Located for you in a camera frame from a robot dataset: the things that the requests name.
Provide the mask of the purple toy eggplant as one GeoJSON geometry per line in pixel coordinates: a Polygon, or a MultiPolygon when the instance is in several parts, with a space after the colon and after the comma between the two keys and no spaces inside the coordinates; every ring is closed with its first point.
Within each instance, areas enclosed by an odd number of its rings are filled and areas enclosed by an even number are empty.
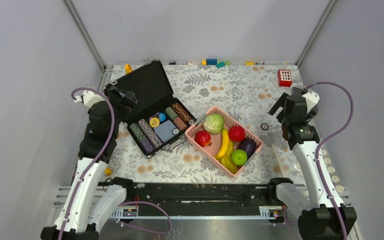
{"type": "Polygon", "coordinates": [[[242,150],[246,153],[247,159],[249,159],[254,154],[256,149],[256,142],[249,137],[244,138],[237,146],[237,150],[242,150]]]}

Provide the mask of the red toy tomato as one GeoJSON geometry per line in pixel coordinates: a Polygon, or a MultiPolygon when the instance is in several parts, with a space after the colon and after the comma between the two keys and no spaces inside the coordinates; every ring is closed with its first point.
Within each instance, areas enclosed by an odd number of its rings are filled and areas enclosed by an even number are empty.
{"type": "Polygon", "coordinates": [[[233,142],[241,142],[246,137],[246,133],[242,126],[233,125],[228,130],[228,136],[233,142]]]}

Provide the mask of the yellow toy banana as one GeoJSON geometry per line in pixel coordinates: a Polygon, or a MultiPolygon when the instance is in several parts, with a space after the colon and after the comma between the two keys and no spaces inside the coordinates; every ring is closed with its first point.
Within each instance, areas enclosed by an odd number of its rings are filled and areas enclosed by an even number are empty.
{"type": "Polygon", "coordinates": [[[220,147],[218,153],[215,156],[216,160],[220,160],[230,150],[231,140],[229,138],[229,133],[228,133],[228,131],[225,128],[223,128],[221,130],[221,139],[222,139],[221,147],[220,147]]]}

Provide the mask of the green toy apple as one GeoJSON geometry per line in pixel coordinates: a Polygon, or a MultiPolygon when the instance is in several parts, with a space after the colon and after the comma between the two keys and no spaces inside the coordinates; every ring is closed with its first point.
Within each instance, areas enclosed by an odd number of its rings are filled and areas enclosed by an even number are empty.
{"type": "Polygon", "coordinates": [[[234,150],[231,155],[230,159],[237,165],[237,166],[243,166],[247,160],[248,155],[247,153],[242,149],[236,149],[234,150]]]}

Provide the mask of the yellow toy star fruit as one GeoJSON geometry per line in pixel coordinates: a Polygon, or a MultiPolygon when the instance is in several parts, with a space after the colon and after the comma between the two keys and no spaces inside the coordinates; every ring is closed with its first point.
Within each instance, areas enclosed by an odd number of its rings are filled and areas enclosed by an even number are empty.
{"type": "Polygon", "coordinates": [[[225,155],[220,159],[220,163],[232,174],[236,174],[238,166],[231,160],[229,155],[225,155]]]}

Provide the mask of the red toy pomegranate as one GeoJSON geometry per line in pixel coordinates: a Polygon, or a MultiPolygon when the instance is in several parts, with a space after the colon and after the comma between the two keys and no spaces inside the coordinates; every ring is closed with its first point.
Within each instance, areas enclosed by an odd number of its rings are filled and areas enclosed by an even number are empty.
{"type": "Polygon", "coordinates": [[[194,136],[194,140],[201,147],[206,147],[206,146],[212,145],[211,135],[205,130],[198,131],[194,136]]]}

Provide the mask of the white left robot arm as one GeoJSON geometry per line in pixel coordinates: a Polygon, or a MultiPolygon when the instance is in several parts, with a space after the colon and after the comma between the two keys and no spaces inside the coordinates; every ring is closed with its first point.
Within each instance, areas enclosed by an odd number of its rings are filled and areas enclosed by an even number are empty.
{"type": "Polygon", "coordinates": [[[135,200],[134,190],[114,179],[104,196],[92,205],[101,175],[117,146],[121,116],[110,99],[93,88],[76,88],[71,97],[88,107],[88,124],[67,200],[53,225],[42,229],[42,240],[97,240],[117,206],[128,206],[135,200]]]}

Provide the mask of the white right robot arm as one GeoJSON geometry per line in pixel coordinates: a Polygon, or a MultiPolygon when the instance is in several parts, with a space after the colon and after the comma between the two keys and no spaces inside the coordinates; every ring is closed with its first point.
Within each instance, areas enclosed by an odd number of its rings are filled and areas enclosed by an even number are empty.
{"type": "Polygon", "coordinates": [[[324,142],[309,124],[319,100],[313,91],[284,92],[269,110],[270,115],[276,115],[283,138],[300,165],[308,197],[298,192],[289,179],[273,178],[266,198],[273,206],[283,203],[285,213],[297,218],[303,240],[346,240],[357,213],[345,205],[336,190],[321,153],[324,142]]]}

